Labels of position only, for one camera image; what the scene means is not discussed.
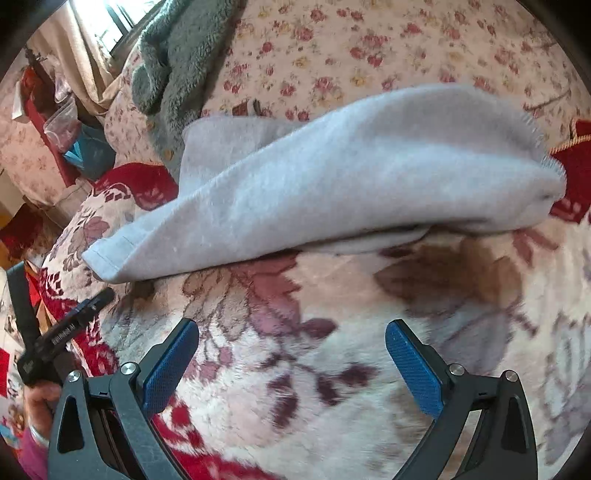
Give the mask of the person's left hand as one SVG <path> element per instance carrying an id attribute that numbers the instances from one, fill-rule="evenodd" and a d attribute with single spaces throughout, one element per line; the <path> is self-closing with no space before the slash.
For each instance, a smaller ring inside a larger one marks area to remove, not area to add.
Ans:
<path id="1" fill-rule="evenodd" d="M 49 381 L 40 381 L 24 389 L 25 411 L 28 426 L 44 440 L 49 440 L 53 424 L 50 404 L 59 400 L 61 387 Z"/>

